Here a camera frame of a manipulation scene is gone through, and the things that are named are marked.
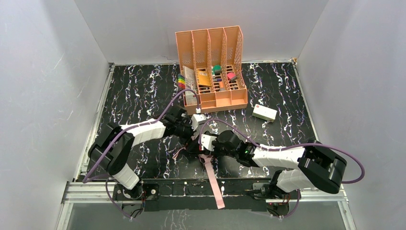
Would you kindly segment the black pink folding umbrella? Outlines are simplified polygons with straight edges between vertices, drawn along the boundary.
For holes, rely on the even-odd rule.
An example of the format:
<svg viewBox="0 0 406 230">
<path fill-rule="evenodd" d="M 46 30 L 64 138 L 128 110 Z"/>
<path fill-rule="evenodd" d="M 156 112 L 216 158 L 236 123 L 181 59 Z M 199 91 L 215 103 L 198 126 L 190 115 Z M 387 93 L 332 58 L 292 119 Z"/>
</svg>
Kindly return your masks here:
<svg viewBox="0 0 406 230">
<path fill-rule="evenodd" d="M 214 169 L 211 163 L 212 160 L 212 156 L 211 155 L 204 155 L 204 154 L 200 154 L 199 157 L 201 159 L 204 160 L 203 164 L 205 166 L 207 175 L 208 175 L 208 179 L 210 182 L 210 186 L 216 201 L 216 205 L 218 209 L 223 209 L 225 208 L 225 203 L 223 201 L 223 196 L 222 196 L 222 192 L 220 190 L 220 187 L 218 185 L 215 173 L 214 173 Z"/>
</svg>

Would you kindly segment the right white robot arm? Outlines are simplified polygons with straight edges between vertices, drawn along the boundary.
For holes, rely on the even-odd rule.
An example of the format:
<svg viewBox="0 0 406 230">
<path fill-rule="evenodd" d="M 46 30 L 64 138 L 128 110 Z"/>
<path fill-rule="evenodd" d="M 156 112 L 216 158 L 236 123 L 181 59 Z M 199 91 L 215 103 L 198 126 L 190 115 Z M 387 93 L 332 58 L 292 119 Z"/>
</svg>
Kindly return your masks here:
<svg viewBox="0 0 406 230">
<path fill-rule="evenodd" d="M 317 141 L 294 148 L 271 147 L 241 140 L 233 131 L 219 135 L 205 133 L 202 149 L 214 156 L 234 158 L 245 167 L 281 167 L 270 182 L 276 195 L 297 189 L 317 188 L 329 194 L 339 192 L 347 161 Z"/>
</svg>

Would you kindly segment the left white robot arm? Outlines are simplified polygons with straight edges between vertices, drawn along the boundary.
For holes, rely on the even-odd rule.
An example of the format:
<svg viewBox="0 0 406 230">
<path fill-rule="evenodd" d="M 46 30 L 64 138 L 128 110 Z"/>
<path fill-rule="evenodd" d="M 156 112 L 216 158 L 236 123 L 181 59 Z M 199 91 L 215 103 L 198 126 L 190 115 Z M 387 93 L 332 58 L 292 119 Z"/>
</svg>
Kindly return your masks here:
<svg viewBox="0 0 406 230">
<path fill-rule="evenodd" d="M 187 115 L 183 107 L 175 105 L 162 117 L 135 125 L 109 123 L 96 137 L 88 150 L 88 157 L 96 167 L 101 166 L 124 188 L 132 190 L 140 181 L 127 164 L 132 147 L 172 135 L 177 136 L 183 145 L 187 145 L 204 119 L 202 114 Z"/>
</svg>

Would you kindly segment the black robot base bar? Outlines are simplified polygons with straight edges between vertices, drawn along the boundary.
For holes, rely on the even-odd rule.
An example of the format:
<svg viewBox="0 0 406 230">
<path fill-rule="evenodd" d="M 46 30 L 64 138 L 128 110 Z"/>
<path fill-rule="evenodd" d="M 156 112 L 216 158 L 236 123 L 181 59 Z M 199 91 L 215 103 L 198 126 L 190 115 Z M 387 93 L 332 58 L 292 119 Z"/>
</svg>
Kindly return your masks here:
<svg viewBox="0 0 406 230">
<path fill-rule="evenodd" d="M 217 180 L 225 210 L 266 211 L 265 200 L 249 195 L 254 183 L 269 184 L 269 178 L 220 178 Z M 217 210 L 208 179 L 144 179 L 147 192 L 146 211 Z"/>
</svg>

